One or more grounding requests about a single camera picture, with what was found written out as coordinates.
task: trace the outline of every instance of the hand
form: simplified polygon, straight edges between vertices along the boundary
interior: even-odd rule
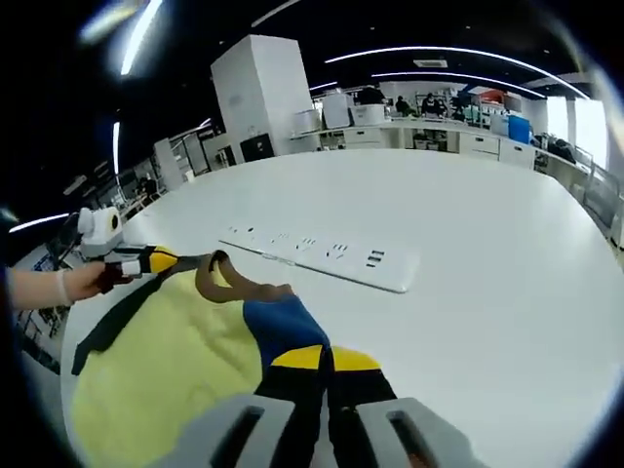
[[[104,262],[94,261],[75,270],[65,271],[63,280],[69,300],[75,302],[101,293],[98,278],[105,269]]]

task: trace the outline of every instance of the blue container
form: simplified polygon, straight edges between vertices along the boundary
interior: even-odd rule
[[[509,116],[509,138],[519,143],[529,144],[529,130],[530,123],[527,119],[522,117],[516,117],[515,115]]]

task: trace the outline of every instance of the power strip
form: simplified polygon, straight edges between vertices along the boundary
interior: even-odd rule
[[[417,255],[387,243],[354,242],[245,224],[231,225],[219,241],[246,251],[394,293],[405,293]]]

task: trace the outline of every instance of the yellow cloth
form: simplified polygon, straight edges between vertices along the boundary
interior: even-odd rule
[[[218,269],[214,279],[229,286]],[[243,301],[209,302],[195,288],[195,271],[174,274],[80,373],[71,415],[89,465],[160,458],[191,419],[225,397],[252,393],[260,364]]]

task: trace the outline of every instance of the black ceiling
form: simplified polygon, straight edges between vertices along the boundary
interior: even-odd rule
[[[218,121],[211,63],[249,33],[298,40],[310,86],[336,80],[343,87],[357,86],[372,82],[372,73],[415,70],[414,59],[431,58],[446,59],[445,71],[515,84],[541,78],[499,60],[458,53],[403,52],[325,64],[366,49],[409,45],[484,50],[555,74],[579,66],[552,24],[544,26],[545,17],[525,2],[302,0],[251,28],[284,1],[164,0],[132,76],[123,79],[116,57],[136,18],[95,46],[78,47],[77,31],[101,2],[39,2],[36,7],[21,2],[10,96],[16,128],[5,143],[9,208],[22,219],[78,208],[62,189],[74,176],[111,161],[111,128],[117,120],[122,169],[148,157],[154,141],[207,117]]]

